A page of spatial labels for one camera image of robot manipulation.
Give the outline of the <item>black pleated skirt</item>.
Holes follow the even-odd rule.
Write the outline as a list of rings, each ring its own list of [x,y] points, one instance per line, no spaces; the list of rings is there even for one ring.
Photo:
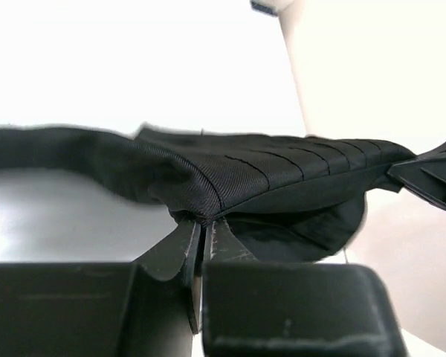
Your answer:
[[[413,158],[373,139],[0,128],[0,170],[67,170],[133,202],[165,205],[177,221],[206,227],[221,218],[267,261],[315,262],[343,250],[366,193],[398,192],[388,169]]]

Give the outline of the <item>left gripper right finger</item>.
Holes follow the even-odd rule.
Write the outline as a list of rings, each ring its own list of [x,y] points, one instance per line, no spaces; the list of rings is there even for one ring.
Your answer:
[[[207,356],[406,356],[387,289],[357,264],[264,263],[224,220],[206,233]]]

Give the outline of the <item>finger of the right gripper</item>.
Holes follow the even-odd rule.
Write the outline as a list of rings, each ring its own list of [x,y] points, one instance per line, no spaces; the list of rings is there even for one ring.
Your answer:
[[[414,159],[392,165],[388,175],[417,197],[446,211],[446,141]]]

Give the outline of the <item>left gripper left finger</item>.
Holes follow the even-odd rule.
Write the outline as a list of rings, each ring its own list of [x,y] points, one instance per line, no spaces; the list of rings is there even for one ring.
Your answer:
[[[0,356],[190,356],[201,226],[127,263],[0,263]]]

